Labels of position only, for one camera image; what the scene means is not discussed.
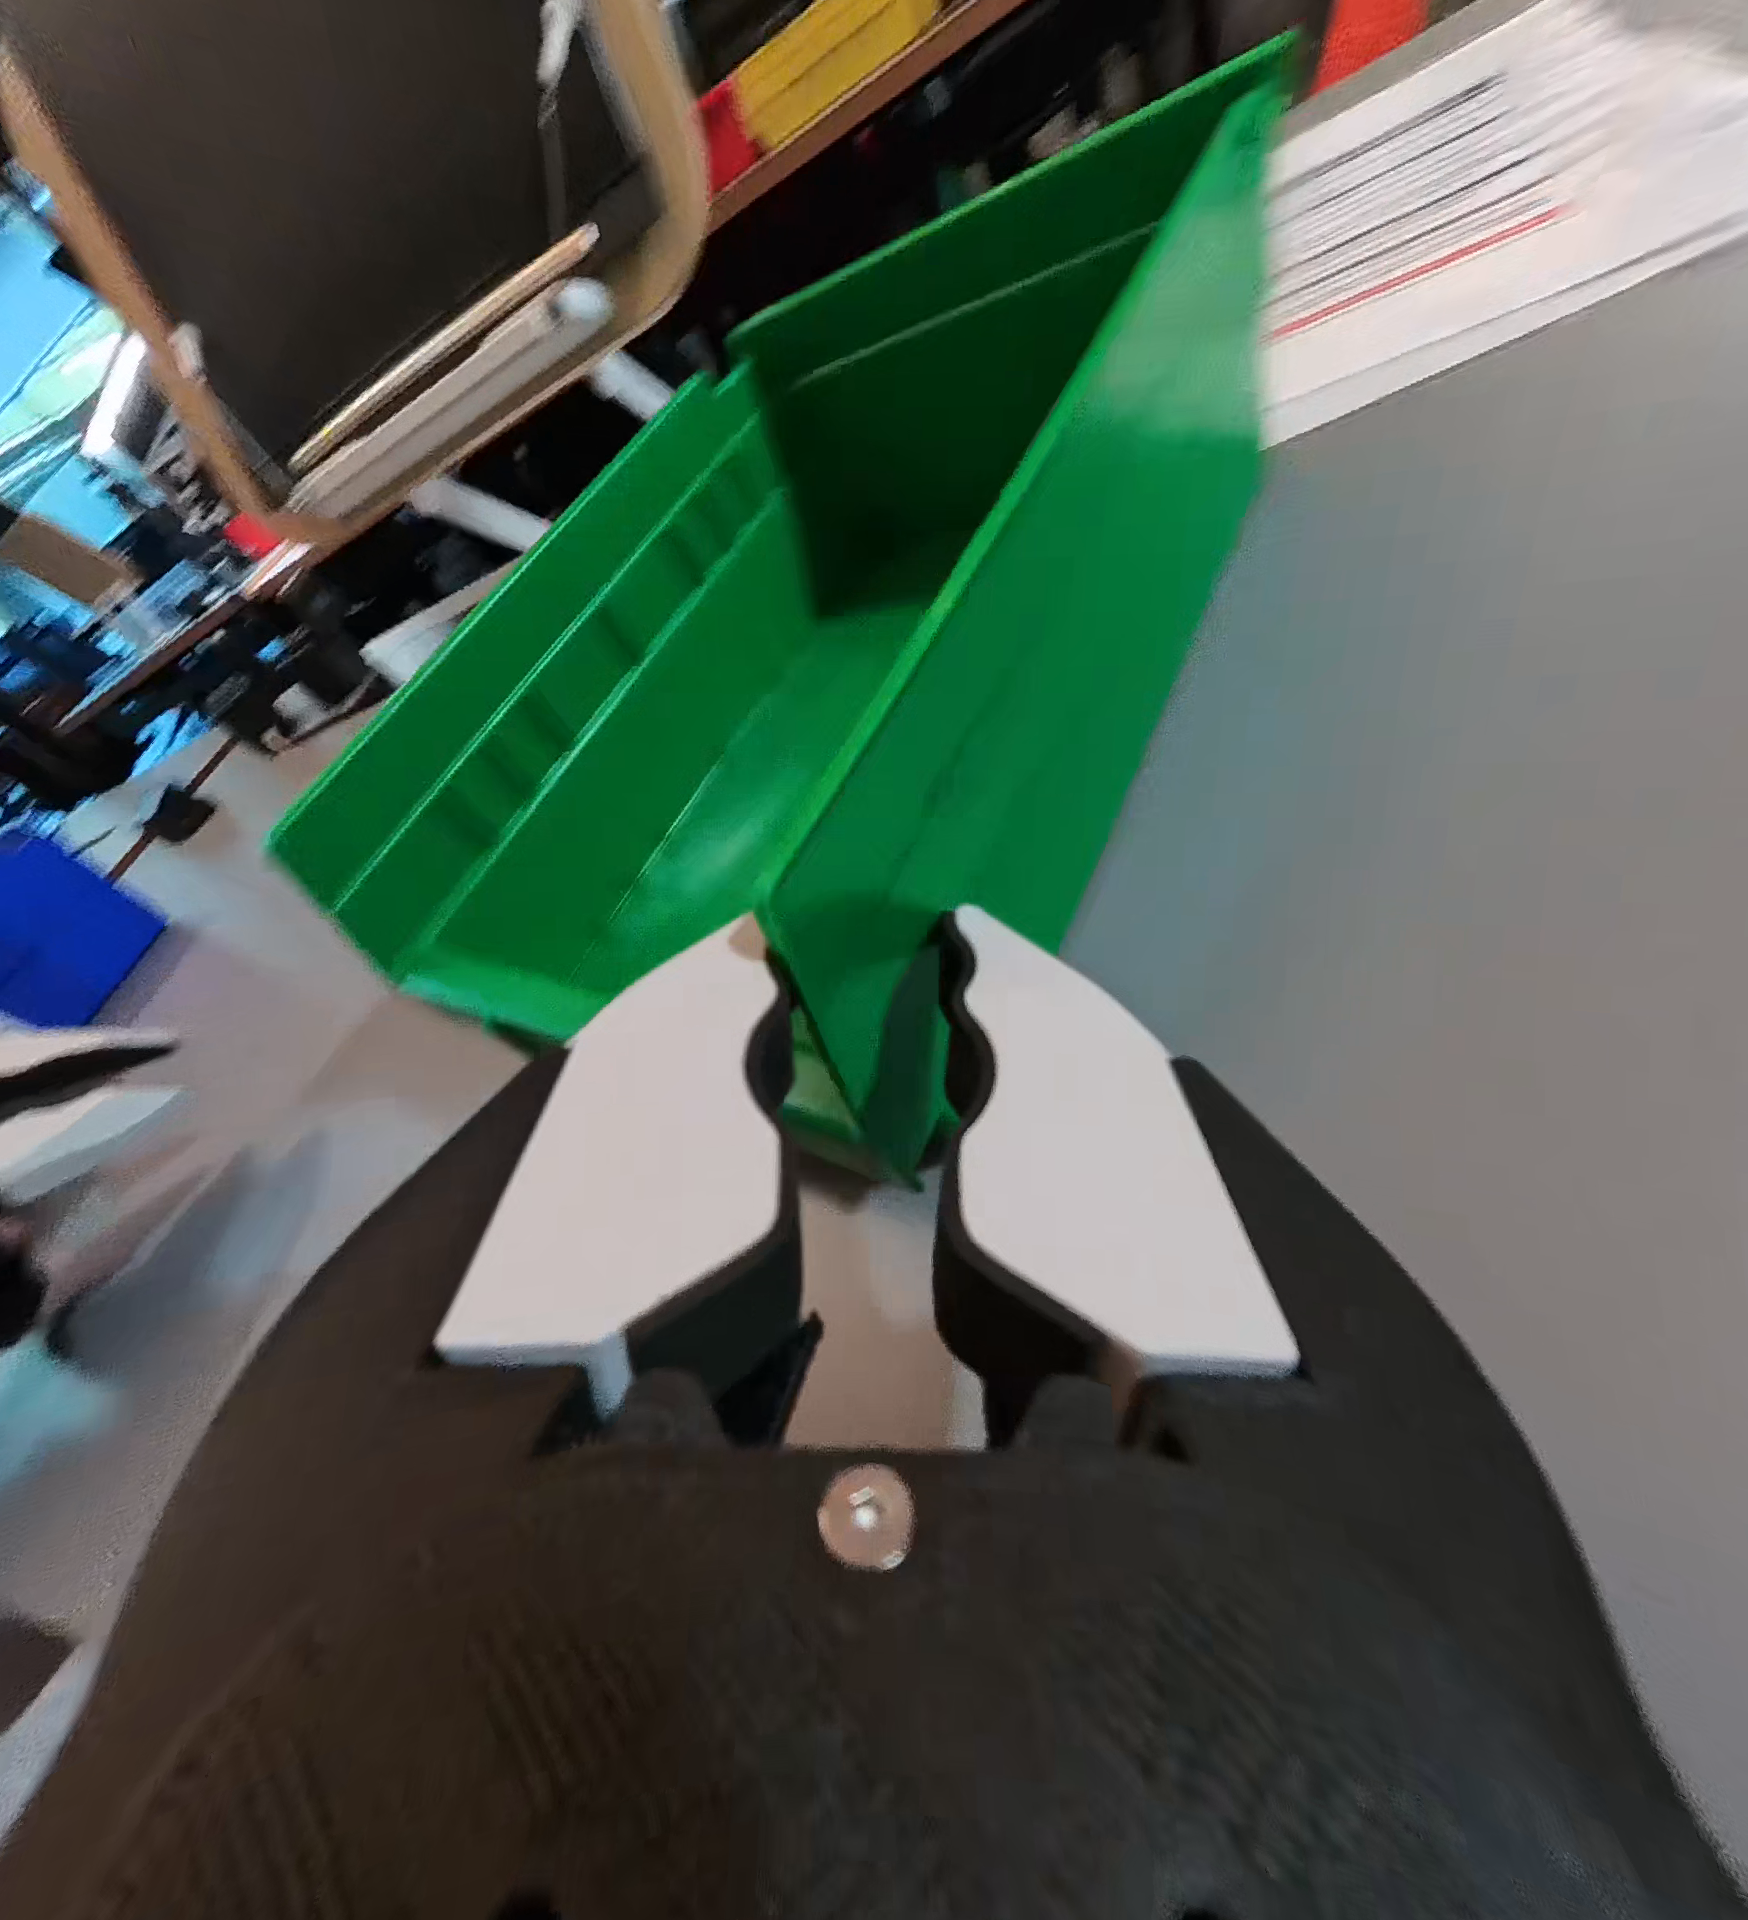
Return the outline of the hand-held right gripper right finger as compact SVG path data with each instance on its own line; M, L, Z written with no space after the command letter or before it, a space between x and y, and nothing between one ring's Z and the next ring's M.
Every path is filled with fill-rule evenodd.
M978 906L938 926L956 1116L934 1326L1015 1435L1056 1379L1121 1419L1150 1385L1286 1386L1303 1347L1180 1061L1108 989Z

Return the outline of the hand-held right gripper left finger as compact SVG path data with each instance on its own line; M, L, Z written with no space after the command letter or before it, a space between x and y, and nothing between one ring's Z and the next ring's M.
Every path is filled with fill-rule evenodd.
M820 1342L781 1109L794 999L752 917L577 1034L436 1324L455 1367L579 1369L607 1423L685 1371L737 1442L784 1438Z

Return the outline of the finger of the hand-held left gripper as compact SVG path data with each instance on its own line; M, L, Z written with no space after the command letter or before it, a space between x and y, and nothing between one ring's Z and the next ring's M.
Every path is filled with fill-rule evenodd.
M190 1100L168 1085L0 1094L0 1205L25 1205L92 1173Z
M0 1034L0 1116L65 1103L174 1052L174 1035L134 1028Z

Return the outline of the green plastic bin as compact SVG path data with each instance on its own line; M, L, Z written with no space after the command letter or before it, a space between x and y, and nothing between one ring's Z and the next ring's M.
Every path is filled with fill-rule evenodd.
M1259 490L1294 33L729 335L268 838L397 989L542 1043L750 917L784 1116L910 1180L934 925L1056 951Z

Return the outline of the blue plastic bin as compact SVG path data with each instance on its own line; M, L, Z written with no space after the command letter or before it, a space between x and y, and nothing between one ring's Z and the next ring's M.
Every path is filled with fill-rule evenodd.
M167 919L81 855L0 831L0 1018L87 1028L164 934Z

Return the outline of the black screen with tan rim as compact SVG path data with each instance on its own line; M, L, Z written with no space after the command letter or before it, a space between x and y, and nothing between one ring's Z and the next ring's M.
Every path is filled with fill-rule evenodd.
M708 184L662 3L0 3L0 121L226 502L355 536L687 290ZM581 224L614 319L338 517L282 506L331 415Z

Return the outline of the red plastic bin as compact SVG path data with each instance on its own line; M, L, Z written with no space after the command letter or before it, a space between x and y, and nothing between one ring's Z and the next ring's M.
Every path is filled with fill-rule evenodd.
M761 150L747 128L732 77L723 77L699 97L697 114L706 159L708 195L718 199L723 192L759 163Z

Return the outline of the white printed paper sheet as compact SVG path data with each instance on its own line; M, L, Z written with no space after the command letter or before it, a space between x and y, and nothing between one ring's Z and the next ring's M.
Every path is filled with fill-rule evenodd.
M1530 3L1282 137L1262 446L1748 238L1748 57Z

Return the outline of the small yellow plastic bin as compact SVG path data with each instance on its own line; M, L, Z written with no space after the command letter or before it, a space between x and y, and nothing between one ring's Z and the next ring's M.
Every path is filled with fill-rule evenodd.
M813 1L795 15L729 78L752 146L788 146L930 33L938 12L938 1Z

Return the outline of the orange object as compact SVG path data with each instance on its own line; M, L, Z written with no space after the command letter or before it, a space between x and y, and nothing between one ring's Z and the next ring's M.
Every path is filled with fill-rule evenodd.
M1417 0L1330 1L1319 41L1313 90L1325 92L1409 45L1427 28L1429 17L1432 3Z

